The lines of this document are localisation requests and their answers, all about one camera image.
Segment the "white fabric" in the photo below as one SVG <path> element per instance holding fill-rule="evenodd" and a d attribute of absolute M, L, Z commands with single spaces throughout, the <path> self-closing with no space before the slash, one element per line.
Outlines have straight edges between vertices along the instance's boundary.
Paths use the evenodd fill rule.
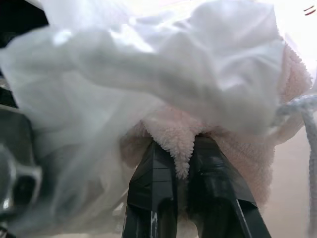
<path fill-rule="evenodd" d="M 97 0 L 56 2 L 59 8 L 43 4 L 53 27 L 14 40 L 0 55 L 36 132 L 38 158 L 68 160 L 53 202 L 10 224 L 17 235 L 30 234 L 35 224 L 112 232 L 92 218 L 111 211 L 127 189 L 132 172 L 120 160 L 118 141 L 162 101 L 230 131 L 259 134 L 270 126 L 284 49 L 272 5 L 213 1 L 119 26 L 129 12 L 108 19 L 110 3 L 97 11 Z M 67 146 L 75 149 L 66 156 Z M 49 157 L 52 168 L 64 162 L 56 157 Z M 100 181 L 102 194 L 75 221 L 60 224 L 66 202 L 75 199 L 76 210 L 85 200 L 88 180 Z"/>

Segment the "white rope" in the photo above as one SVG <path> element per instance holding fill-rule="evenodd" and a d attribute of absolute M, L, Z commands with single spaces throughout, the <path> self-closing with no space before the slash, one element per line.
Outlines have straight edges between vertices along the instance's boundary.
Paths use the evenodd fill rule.
<path fill-rule="evenodd" d="M 293 113 L 301 112 L 306 127 L 307 139 L 311 147 L 309 159 L 309 238 L 317 237 L 317 126 L 313 112 L 317 110 L 317 96 L 306 95 L 282 105 L 276 113 L 272 126 L 279 126 Z"/>

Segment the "pink sherpa garment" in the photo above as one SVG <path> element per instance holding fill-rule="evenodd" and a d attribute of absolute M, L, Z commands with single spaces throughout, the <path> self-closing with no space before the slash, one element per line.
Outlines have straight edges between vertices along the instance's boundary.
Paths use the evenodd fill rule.
<path fill-rule="evenodd" d="M 301 59 L 286 45 L 283 71 L 278 84 L 280 101 L 285 103 L 304 94 L 311 83 L 311 77 Z M 145 117 L 122 138 L 121 154 L 124 162 L 136 166 L 153 139 L 170 152 L 176 164 L 178 178 L 185 179 L 195 136 L 204 133 L 218 143 L 222 152 L 248 183 L 257 204 L 263 207 L 267 202 L 272 180 L 274 148 L 294 136 L 302 125 L 301 115 L 294 115 L 274 134 L 251 136 L 227 131 L 176 108 L 164 106 Z"/>

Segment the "black plastic object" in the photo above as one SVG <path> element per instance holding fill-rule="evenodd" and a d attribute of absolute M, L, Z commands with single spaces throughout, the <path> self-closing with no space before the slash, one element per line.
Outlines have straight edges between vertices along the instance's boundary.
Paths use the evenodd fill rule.
<path fill-rule="evenodd" d="M 176 232 L 177 183 L 174 160 L 153 142 L 129 184 L 122 238 L 175 238 Z"/>
<path fill-rule="evenodd" d="M 27 1 L 0 0 L 0 48 L 16 36 L 46 25 L 48 21 L 44 12 Z"/>
<path fill-rule="evenodd" d="M 246 182 L 209 138 L 195 140 L 188 214 L 200 238 L 271 238 Z"/>
<path fill-rule="evenodd" d="M 14 108 L 0 107 L 0 223 L 37 199 L 42 172 L 35 165 L 31 125 Z"/>
<path fill-rule="evenodd" d="M 12 93 L 9 90 L 0 87 L 0 104 L 17 108 L 16 102 L 13 98 Z"/>

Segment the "pink fleece fabric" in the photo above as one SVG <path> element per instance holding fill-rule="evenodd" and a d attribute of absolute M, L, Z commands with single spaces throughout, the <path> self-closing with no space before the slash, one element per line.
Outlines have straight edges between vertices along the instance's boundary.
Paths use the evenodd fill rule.
<path fill-rule="evenodd" d="M 278 86 L 280 101 L 288 102 L 304 94 L 310 87 L 311 77 L 306 67 L 286 45 Z M 165 106 L 145 117 L 122 138 L 122 159 L 128 165 L 136 166 L 153 139 L 174 158 L 178 178 L 186 179 L 195 136 L 204 133 L 218 143 L 248 183 L 257 204 L 263 207 L 272 180 L 274 148 L 294 136 L 302 125 L 301 115 L 294 115 L 274 134 L 251 136 L 227 131 L 216 124 L 205 123 L 186 112 Z"/>

